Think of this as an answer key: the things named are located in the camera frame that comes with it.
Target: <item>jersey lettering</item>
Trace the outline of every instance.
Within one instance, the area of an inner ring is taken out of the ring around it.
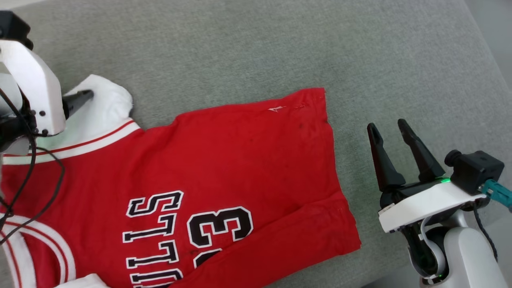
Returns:
[[[133,288],[169,288],[169,286],[172,283],[174,283],[174,281],[173,282],[164,283],[164,284],[150,285],[150,286],[140,286],[140,285],[137,285],[137,286],[133,286]]]
[[[194,258],[194,268],[199,267],[199,265],[203,264],[206,260],[210,259],[220,251],[222,251],[221,248],[200,253]]]
[[[172,199],[170,204],[165,204],[162,207],[162,212],[177,210],[180,208],[181,197],[183,196],[183,192],[181,191],[172,191],[168,193],[155,194],[150,197],[147,202],[146,208],[141,208],[140,206],[144,204],[146,197],[136,198],[130,200],[130,204],[128,204],[128,210],[126,215],[130,218],[149,215],[157,210],[158,204],[161,201]]]
[[[160,202],[170,201],[164,204],[160,211],[171,211],[178,210],[181,205],[183,198],[183,192],[173,191],[168,193],[155,194],[151,196],[147,202],[146,197],[136,198],[130,200],[128,204],[128,210],[126,215],[130,218],[139,217],[144,215],[150,215],[158,210]],[[123,232],[123,243],[131,243],[135,239],[148,238],[157,235],[168,236],[174,233],[174,227],[176,223],[176,213],[160,215],[158,217],[158,223],[163,223],[164,226],[142,230],[142,231],[128,231]],[[228,222],[234,221],[237,223],[235,229],[229,229]],[[242,206],[221,209],[218,211],[205,212],[199,214],[193,214],[187,221],[188,238],[190,243],[197,248],[206,248],[213,246],[211,233],[204,232],[204,226],[211,226],[212,233],[214,235],[229,233],[231,231],[233,241],[238,241],[245,238],[253,230],[251,212]],[[176,249],[175,240],[167,240],[158,243],[158,248],[165,251],[165,254],[150,256],[146,258],[129,257],[126,258],[126,268],[136,269],[140,266],[151,265],[155,263],[176,263],[179,262],[178,251]],[[194,258],[194,268],[203,264],[206,260],[211,258],[216,253],[222,251],[221,248],[212,249],[205,252],[201,252]],[[130,274],[130,280],[132,284],[138,284],[133,286],[134,288],[167,288],[174,281],[183,278],[183,273],[180,269],[171,269],[164,271],[156,271],[150,273],[132,273]],[[155,284],[154,281],[162,280],[157,282],[165,282],[161,284]],[[143,282],[149,282],[149,285],[142,284]]]
[[[171,269],[165,271],[157,271],[151,273],[134,273],[130,274],[130,278],[133,284],[140,284],[141,282],[161,280],[161,279],[172,279],[173,282],[183,278],[183,274],[179,269]]]
[[[217,212],[194,214],[190,217],[187,222],[190,243],[197,248],[212,246],[211,234],[205,233],[203,227],[210,225],[214,235],[227,233],[229,221],[236,221],[238,224],[238,227],[231,231],[233,241],[241,240],[252,232],[252,217],[247,209],[242,206],[222,209]]]
[[[161,215],[158,217],[158,223],[165,223],[164,227],[154,228],[143,231],[123,232],[123,243],[133,242],[137,238],[148,238],[156,235],[171,235],[174,232],[174,224],[176,222],[176,213]]]
[[[158,243],[158,247],[160,248],[160,250],[165,250],[166,253],[164,255],[158,255],[147,258],[127,258],[126,267],[128,269],[133,269],[137,268],[140,265],[149,265],[160,262],[174,263],[180,260],[178,258],[178,254],[176,253],[176,243],[174,242],[174,240],[160,242]]]

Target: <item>cable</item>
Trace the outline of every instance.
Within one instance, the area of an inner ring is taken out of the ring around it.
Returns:
[[[3,225],[5,224],[5,221],[7,220],[7,218],[9,218],[13,215],[12,207],[13,207],[14,203],[16,202],[16,200],[18,199],[18,197],[21,195],[23,188],[25,188],[25,185],[28,183],[30,176],[32,175],[32,171],[34,170],[34,166],[35,166],[35,157],[36,157],[37,151],[36,151],[35,138],[34,138],[34,135],[32,134],[32,130],[30,129],[30,126],[28,125],[28,123],[25,121],[25,119],[23,119],[23,116],[21,115],[21,113],[18,111],[16,106],[14,106],[14,104],[11,102],[9,97],[7,97],[7,95],[4,93],[4,91],[2,89],[0,89],[0,96],[4,99],[4,101],[7,103],[9,108],[11,108],[14,115],[16,115],[16,118],[18,118],[18,120],[23,123],[23,128],[26,130],[26,136],[29,140],[30,147],[32,150],[32,157],[30,159],[30,166],[29,166],[27,175],[25,176],[25,179],[23,180],[22,185],[19,187],[16,194],[14,194],[11,204],[6,206],[6,212],[5,212],[4,216],[2,218],[0,218],[0,229],[1,229],[3,227]],[[3,205],[7,204],[3,199],[1,201],[1,203]]]
[[[487,241],[489,241],[490,247],[493,249],[494,259],[498,262],[498,251],[496,250],[496,246],[494,246],[493,240],[482,225],[482,220],[480,220],[480,216],[478,215],[478,209],[475,207],[473,212],[475,212],[475,219],[477,221],[478,228],[480,228],[485,238],[487,238]]]
[[[42,151],[45,151],[46,153],[48,153],[50,156],[53,157],[53,159],[55,159],[55,161],[59,164],[60,168],[61,168],[61,173],[60,173],[60,177],[59,177],[59,180],[57,182],[57,185],[55,186],[55,191],[53,192],[53,195],[52,197],[50,198],[50,200],[48,200],[48,202],[46,203],[46,205],[43,207],[43,209],[41,209],[41,211],[39,211],[39,213],[37,213],[34,217],[32,217],[31,219],[27,220],[25,223],[17,226],[16,228],[14,228],[11,232],[9,232],[2,240],[0,240],[0,245],[4,244],[7,239],[9,239],[9,237],[11,237],[14,233],[16,233],[18,230],[20,230],[21,228],[27,226],[28,224],[30,224],[31,222],[34,222],[35,220],[37,220],[39,217],[41,217],[42,214],[44,214],[46,212],[46,210],[48,210],[48,208],[53,204],[53,201],[55,201],[55,199],[57,198],[57,195],[59,194],[59,190],[60,190],[60,186],[62,185],[62,180],[64,179],[64,174],[66,173],[66,168],[64,167],[64,165],[62,164],[62,162],[60,161],[59,158],[57,158],[55,155],[53,155],[52,152],[50,152],[49,150],[45,149],[45,148],[40,148],[40,147],[37,147],[38,150],[42,150]]]

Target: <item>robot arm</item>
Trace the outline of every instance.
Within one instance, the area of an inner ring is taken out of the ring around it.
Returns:
[[[382,192],[378,212],[382,229],[404,235],[422,287],[507,287],[486,239],[467,227],[462,214],[474,209],[477,215],[476,209],[489,203],[488,195],[504,204],[510,201],[510,191],[496,182],[504,163],[482,151],[463,155],[454,150],[445,159],[454,173],[445,177],[407,122],[400,119],[398,126],[420,170],[419,182],[406,184],[384,150],[375,124],[368,125]],[[435,224],[441,226],[428,229]]]
[[[0,89],[33,136],[53,136],[64,131],[66,119],[92,98],[93,93],[81,91],[63,98],[55,74],[32,52],[33,44],[27,39],[29,31],[30,27],[13,12],[0,11],[0,61],[11,74],[0,77]],[[1,111],[4,113],[0,117],[0,152],[19,150],[26,154],[29,144],[24,140],[28,136],[26,129],[19,117],[14,117],[11,106],[4,104]],[[21,146],[21,150],[13,149],[13,144]]]

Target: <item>gray couch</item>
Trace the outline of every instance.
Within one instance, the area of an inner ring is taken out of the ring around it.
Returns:
[[[48,0],[15,12],[63,91],[104,76],[132,93],[143,128],[326,88],[337,172],[362,247],[271,287],[357,287],[408,263],[403,237],[385,234],[377,219],[369,122],[408,181],[418,171],[398,118],[441,161],[455,148],[501,159],[502,182],[512,186],[511,94],[463,0]],[[491,204],[482,217],[504,213]]]

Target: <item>red jersey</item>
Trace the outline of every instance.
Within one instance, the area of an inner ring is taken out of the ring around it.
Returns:
[[[91,273],[112,288],[261,287],[358,249],[325,105],[323,89],[306,89],[147,131],[126,113],[92,139],[46,147],[66,174],[53,205],[4,245],[17,287]],[[7,202],[29,162],[4,157]],[[2,235],[42,209],[59,174],[39,153]]]

